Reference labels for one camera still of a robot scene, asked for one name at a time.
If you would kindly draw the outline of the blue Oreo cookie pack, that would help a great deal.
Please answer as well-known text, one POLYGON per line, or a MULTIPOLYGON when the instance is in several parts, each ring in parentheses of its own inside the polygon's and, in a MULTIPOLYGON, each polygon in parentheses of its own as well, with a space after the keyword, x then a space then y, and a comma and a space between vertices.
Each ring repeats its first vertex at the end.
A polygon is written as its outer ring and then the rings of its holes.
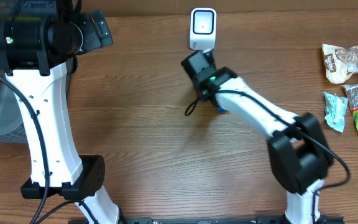
POLYGON ((221 107, 218 107, 218 108, 217 108, 217 112, 218 112, 218 113, 225 113, 226 110, 224 110, 224 109, 221 108, 221 107))

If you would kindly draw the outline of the beige paper pouch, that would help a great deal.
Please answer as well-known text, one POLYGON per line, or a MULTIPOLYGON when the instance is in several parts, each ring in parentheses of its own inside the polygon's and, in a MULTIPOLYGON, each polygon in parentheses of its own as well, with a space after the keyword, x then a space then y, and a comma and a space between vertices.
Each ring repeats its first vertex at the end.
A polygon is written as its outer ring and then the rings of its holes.
POLYGON ((354 73, 358 73, 358 45, 345 49, 322 44, 322 55, 326 78, 331 83, 345 83, 354 73))

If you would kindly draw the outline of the teal snack packet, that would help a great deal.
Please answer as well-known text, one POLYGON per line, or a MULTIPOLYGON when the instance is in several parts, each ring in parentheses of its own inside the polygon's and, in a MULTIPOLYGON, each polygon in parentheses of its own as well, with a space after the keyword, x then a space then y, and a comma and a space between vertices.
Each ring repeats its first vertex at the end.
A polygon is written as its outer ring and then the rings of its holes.
POLYGON ((334 130, 342 133, 345 128, 345 115, 347 111, 348 99, 324 92, 325 113, 324 117, 327 125, 334 130))

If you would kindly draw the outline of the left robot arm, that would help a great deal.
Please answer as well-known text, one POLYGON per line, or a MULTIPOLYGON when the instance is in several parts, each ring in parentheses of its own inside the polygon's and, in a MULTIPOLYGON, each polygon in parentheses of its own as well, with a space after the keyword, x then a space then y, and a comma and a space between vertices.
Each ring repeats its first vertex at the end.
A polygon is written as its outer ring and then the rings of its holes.
POLYGON ((104 158, 78 154, 67 107, 78 56, 113 43, 104 15, 83 12, 80 1, 19 6, 16 15, 0 16, 0 80, 15 94, 29 145, 31 175, 21 194, 41 203, 60 195, 86 223, 123 223, 104 187, 104 158))

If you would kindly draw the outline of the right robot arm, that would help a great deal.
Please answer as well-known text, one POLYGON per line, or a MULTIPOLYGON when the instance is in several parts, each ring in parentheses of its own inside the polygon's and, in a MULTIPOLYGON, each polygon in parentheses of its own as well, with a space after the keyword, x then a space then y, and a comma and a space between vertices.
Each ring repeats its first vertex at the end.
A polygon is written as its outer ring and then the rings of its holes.
POLYGON ((181 65, 198 101, 237 115, 267 142, 272 173, 287 192, 287 209, 282 217, 258 218, 259 223, 343 222, 318 209, 333 156, 315 116, 298 116, 269 102, 229 68, 216 68, 210 50, 193 52, 181 65))

